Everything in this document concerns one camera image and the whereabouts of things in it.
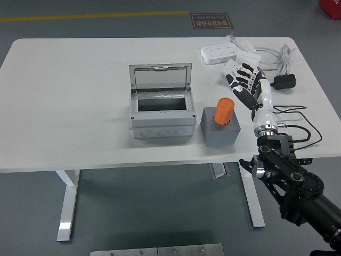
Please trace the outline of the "robot right hand white shell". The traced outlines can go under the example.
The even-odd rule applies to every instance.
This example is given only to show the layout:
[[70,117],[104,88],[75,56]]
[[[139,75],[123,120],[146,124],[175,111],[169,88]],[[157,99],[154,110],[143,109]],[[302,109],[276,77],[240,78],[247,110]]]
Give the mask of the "robot right hand white shell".
[[251,110],[255,135],[276,134],[278,125],[273,117],[270,82],[262,72],[247,63],[239,65],[230,59],[222,73],[234,95]]

